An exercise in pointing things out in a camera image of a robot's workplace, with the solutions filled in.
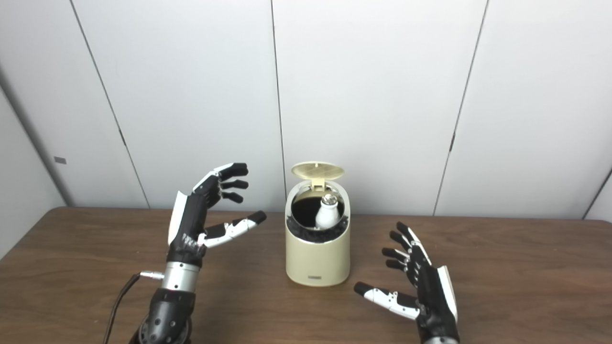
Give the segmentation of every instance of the brown tabletop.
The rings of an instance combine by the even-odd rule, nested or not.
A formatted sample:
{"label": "brown tabletop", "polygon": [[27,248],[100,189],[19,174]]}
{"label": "brown tabletop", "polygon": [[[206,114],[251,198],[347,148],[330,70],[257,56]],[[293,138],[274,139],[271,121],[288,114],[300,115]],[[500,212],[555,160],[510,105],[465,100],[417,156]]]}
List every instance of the brown tabletop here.
{"label": "brown tabletop", "polygon": [[[242,217],[211,212],[207,224]],[[352,268],[338,286],[285,274],[282,214],[204,258],[196,343],[419,343],[416,325],[353,292],[363,282],[414,294],[385,267],[395,222],[449,267],[462,343],[612,343],[612,225],[601,221],[355,215]],[[163,271],[170,211],[58,208],[0,261],[1,343],[98,343],[127,279]],[[119,307],[110,343],[127,343],[158,281]]]}

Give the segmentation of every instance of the robotic hand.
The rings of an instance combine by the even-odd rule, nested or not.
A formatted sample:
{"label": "robotic hand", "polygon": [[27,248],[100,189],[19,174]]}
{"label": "robotic hand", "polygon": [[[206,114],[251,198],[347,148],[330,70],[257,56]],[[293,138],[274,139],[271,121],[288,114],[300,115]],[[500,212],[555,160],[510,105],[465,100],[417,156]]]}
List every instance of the robotic hand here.
{"label": "robotic hand", "polygon": [[236,203],[242,197],[229,188],[246,189],[248,183],[231,178],[246,176],[247,164],[230,163],[215,168],[202,178],[188,196],[179,192],[168,231],[166,271],[141,272],[141,276],[161,279],[149,306],[149,314],[132,337],[130,344],[189,343],[191,314],[195,304],[195,287],[202,259],[210,247],[224,244],[264,222],[258,211],[244,219],[204,228],[207,210],[222,198]]}
{"label": "robotic hand", "polygon": [[431,265],[419,238],[405,224],[398,222],[397,230],[399,233],[391,231],[390,237],[405,252],[382,249],[382,254],[393,258],[387,260],[387,267],[406,273],[417,297],[362,282],[355,284],[355,292],[391,312],[416,320],[421,344],[458,344],[457,304],[448,269]]}

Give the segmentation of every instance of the black cable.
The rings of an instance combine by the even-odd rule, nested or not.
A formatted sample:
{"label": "black cable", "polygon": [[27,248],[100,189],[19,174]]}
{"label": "black cable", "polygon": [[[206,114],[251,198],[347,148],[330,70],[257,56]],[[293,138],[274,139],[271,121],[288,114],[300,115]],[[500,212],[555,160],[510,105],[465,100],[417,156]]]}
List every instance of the black cable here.
{"label": "black cable", "polygon": [[115,301],[115,304],[113,305],[113,310],[111,311],[111,317],[108,320],[108,325],[106,326],[106,334],[104,335],[104,340],[102,340],[102,344],[108,344],[108,337],[110,337],[111,331],[113,330],[114,317],[117,314],[117,308],[119,307],[119,303],[121,302],[121,299],[125,296],[127,291],[134,285],[134,283],[136,283],[136,281],[139,278],[140,278],[140,272],[137,274],[133,274],[132,277],[130,277],[130,280],[127,281],[127,283],[123,286],[123,288],[119,292],[119,296],[117,297],[117,300]]}

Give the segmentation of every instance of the beige container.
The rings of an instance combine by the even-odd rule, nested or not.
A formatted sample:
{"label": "beige container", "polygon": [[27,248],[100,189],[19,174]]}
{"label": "beige container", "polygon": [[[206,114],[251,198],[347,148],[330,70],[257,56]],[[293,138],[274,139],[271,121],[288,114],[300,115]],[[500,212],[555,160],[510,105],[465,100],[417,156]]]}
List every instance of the beige container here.
{"label": "beige container", "polygon": [[[291,189],[285,207],[287,275],[302,285],[340,284],[351,269],[351,207],[344,188],[331,180],[344,170],[330,163],[304,162],[291,171],[306,181]],[[340,221],[332,228],[316,230],[316,213],[327,193],[338,198]]]}

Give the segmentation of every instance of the open lid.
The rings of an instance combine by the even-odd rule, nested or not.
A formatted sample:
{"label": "open lid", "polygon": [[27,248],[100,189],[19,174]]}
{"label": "open lid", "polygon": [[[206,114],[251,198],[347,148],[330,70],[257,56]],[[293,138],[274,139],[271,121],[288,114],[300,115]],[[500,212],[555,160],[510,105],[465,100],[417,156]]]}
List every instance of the open lid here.
{"label": "open lid", "polygon": [[312,181],[312,189],[325,189],[325,180],[334,180],[342,177],[344,169],[332,163],[309,161],[295,164],[291,172],[302,179]]}

